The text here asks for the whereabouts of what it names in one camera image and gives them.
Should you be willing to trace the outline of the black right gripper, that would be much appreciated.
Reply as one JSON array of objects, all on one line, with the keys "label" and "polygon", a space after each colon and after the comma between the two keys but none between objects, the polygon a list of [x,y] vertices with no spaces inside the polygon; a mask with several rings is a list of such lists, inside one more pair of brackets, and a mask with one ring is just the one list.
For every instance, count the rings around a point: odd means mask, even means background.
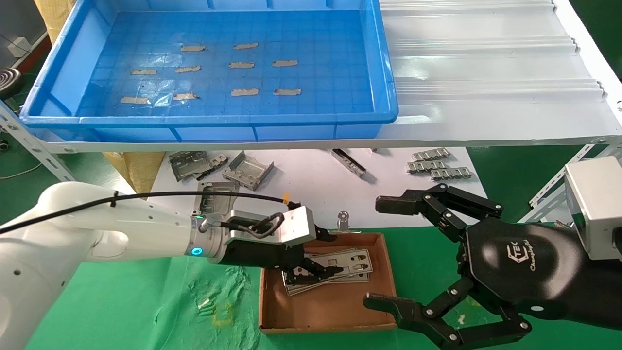
[{"label": "black right gripper", "polygon": [[[422,215],[452,242],[462,242],[460,280],[427,305],[366,293],[364,307],[389,313],[402,330],[421,333],[440,350],[515,343],[531,332],[517,313],[620,330],[621,262],[593,261],[578,234],[545,224],[510,224],[503,206],[444,183],[400,196],[379,196],[379,213]],[[479,220],[467,224],[451,211]],[[502,321],[455,329],[443,317],[470,295]]]}]

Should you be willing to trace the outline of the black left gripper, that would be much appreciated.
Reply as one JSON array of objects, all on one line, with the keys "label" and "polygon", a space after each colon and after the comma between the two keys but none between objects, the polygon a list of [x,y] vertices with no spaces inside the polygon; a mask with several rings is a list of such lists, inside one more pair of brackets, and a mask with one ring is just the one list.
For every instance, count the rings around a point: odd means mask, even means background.
[{"label": "black left gripper", "polygon": [[[335,242],[337,237],[326,228],[314,226],[314,241]],[[305,257],[304,246],[231,241],[214,258],[214,264],[284,270],[285,284],[314,284],[335,277],[344,268],[322,266]]]}]

